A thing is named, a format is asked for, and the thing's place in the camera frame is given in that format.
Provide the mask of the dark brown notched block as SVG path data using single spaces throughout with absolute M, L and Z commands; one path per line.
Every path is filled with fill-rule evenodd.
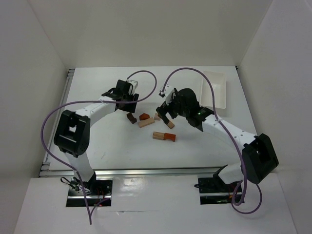
M 132 124 L 135 124 L 137 122 L 137 119 L 133 116 L 132 113 L 128 113 L 126 116 Z

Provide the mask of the long light wood block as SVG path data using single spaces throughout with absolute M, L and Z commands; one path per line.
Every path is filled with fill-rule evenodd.
M 148 119 L 145 119 L 145 120 L 142 120 L 138 123 L 138 126 L 139 128 L 143 128 L 143 127 L 146 127 L 148 125 L 151 125 L 155 122 L 154 118 L 153 117 L 150 117 Z

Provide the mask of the orange arch block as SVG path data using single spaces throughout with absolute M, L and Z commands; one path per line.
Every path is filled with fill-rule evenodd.
M 172 142 L 175 142 L 176 135 L 170 134 L 170 133 L 164 133 L 164 140 L 171 140 Z

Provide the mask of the striped light wood block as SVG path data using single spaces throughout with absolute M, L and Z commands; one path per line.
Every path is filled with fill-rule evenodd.
M 152 138 L 157 140 L 165 140 L 165 133 L 153 132 Z

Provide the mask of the white plastic bin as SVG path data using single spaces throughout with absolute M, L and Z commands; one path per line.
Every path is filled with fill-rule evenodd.
M 204 71 L 203 74 L 210 81 L 213 91 L 214 91 L 214 100 L 215 108 L 217 109 L 226 109 L 226 76 L 224 73 L 217 73 L 211 71 Z M 213 99 L 210 86 L 206 79 L 203 79 L 199 104 L 210 109 L 213 108 Z

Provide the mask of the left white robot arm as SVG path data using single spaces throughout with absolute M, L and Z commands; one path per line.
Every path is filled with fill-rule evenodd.
M 69 164 L 74 167 L 74 178 L 82 181 L 85 189 L 96 189 L 96 173 L 87 157 L 90 143 L 90 129 L 97 121 L 116 110 L 134 113 L 136 104 L 124 102 L 137 101 L 138 82 L 135 80 L 118 80 L 116 87 L 101 95 L 98 102 L 76 111 L 65 110 L 60 116 L 54 144 L 65 154 Z

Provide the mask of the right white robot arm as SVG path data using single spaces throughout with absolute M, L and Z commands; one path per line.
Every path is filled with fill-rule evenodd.
M 279 161 L 273 144 L 266 134 L 255 135 L 216 117 L 213 110 L 200 106 L 192 89 L 180 91 L 167 86 L 159 95 L 165 98 L 156 111 L 165 124 L 171 118 L 181 116 L 198 130 L 209 133 L 234 147 L 242 156 L 241 162 L 225 165 L 214 173 L 216 186 L 229 185 L 244 179 L 259 184 L 278 165 Z

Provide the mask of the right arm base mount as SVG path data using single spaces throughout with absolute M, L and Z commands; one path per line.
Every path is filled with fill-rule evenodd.
M 222 180 L 214 177 L 200 177 L 194 185 L 199 191 L 201 205 L 230 204 L 237 181 L 225 184 Z

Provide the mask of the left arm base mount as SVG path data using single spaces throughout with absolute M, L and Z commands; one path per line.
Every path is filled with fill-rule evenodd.
M 61 177 L 60 181 L 69 187 L 66 207 L 85 207 L 81 184 L 75 179 L 68 180 L 65 177 Z M 112 188 L 113 181 L 109 179 L 98 180 L 94 189 L 85 189 L 88 206 L 95 206 L 102 200 L 99 206 L 111 206 Z

